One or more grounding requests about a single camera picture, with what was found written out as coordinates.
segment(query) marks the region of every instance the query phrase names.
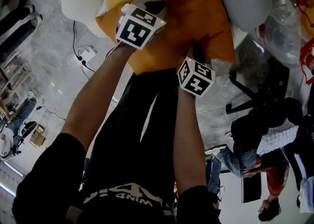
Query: light fixture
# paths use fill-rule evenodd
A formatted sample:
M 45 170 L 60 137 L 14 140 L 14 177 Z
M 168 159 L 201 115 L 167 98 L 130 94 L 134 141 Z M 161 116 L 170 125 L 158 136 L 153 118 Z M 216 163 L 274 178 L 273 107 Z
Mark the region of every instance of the light fixture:
M 11 191 L 10 189 L 8 189 L 4 184 L 2 184 L 0 182 L 0 187 L 2 187 L 4 190 L 6 190 L 9 194 L 11 194 L 13 197 L 16 196 L 15 192 Z
M 14 167 L 12 167 L 10 164 L 7 162 L 4 162 L 8 167 L 10 167 L 12 170 L 14 170 L 19 176 L 24 177 L 23 174 L 21 174 L 19 171 L 17 171 Z

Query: black pants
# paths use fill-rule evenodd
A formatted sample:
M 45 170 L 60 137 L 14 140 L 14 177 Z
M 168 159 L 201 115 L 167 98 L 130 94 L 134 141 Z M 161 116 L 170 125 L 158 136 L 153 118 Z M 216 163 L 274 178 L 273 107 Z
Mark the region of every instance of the black pants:
M 30 14 L 28 8 L 17 8 L 0 21 L 0 36 L 12 28 L 19 20 Z M 4 63 L 9 55 L 34 32 L 35 26 L 29 20 L 20 26 L 0 45 L 0 64 Z
M 121 101 L 95 140 L 85 173 L 87 192 L 95 192 L 95 186 L 101 190 L 134 182 L 166 202 L 173 201 L 176 78 L 175 69 L 132 75 Z

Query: black shirt sleeve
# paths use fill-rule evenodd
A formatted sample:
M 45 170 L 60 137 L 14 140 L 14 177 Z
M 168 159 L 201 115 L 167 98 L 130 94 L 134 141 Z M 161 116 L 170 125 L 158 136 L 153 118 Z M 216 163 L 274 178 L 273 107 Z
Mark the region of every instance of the black shirt sleeve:
M 178 224 L 220 224 L 206 186 L 190 188 L 180 196 L 177 220 Z
M 85 156 L 76 138 L 60 134 L 17 188 L 16 223 L 62 223 L 79 191 Z

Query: white sneaker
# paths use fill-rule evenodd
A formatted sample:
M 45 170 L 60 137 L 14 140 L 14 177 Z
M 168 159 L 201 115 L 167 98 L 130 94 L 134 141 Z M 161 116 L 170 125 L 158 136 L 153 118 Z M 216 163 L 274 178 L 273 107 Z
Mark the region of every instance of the white sneaker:
M 217 156 L 217 154 L 220 152 L 220 150 L 222 150 L 226 147 L 227 147 L 226 144 L 217 145 L 217 146 L 214 146 L 214 147 L 208 149 L 207 151 L 205 151 L 205 154 Z
M 38 98 L 36 97 L 35 93 L 33 91 L 31 91 L 31 90 L 28 92 L 28 96 L 27 97 L 28 97 L 28 99 L 32 99 L 33 98 L 33 99 L 36 100 L 36 102 L 38 102 Z
M 39 28 L 39 25 L 43 22 L 43 16 L 37 15 L 34 19 L 31 20 L 31 23 L 35 26 L 35 31 L 36 32 Z
M 228 140 L 234 140 L 234 137 L 232 136 L 232 132 L 227 132 L 225 134 L 225 138 L 228 139 Z
M 35 11 L 34 5 L 28 5 L 28 6 L 25 6 L 25 8 L 28 8 L 30 13 L 33 13 Z

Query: black chair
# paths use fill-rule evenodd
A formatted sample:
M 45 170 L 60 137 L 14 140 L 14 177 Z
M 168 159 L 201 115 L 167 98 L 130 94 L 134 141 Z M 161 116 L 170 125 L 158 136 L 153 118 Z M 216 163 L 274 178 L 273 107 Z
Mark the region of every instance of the black chair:
M 263 109 L 264 106 L 277 103 L 285 98 L 289 80 L 289 69 L 284 67 L 275 58 L 269 59 L 268 63 L 270 65 L 269 73 L 265 82 L 259 87 L 257 93 L 254 93 L 236 80 L 236 71 L 231 71 L 229 73 L 230 81 L 247 94 L 251 100 L 235 108 L 232 108 L 232 104 L 227 104 L 227 114 L 240 112 L 250 108 L 255 108 L 257 110 Z

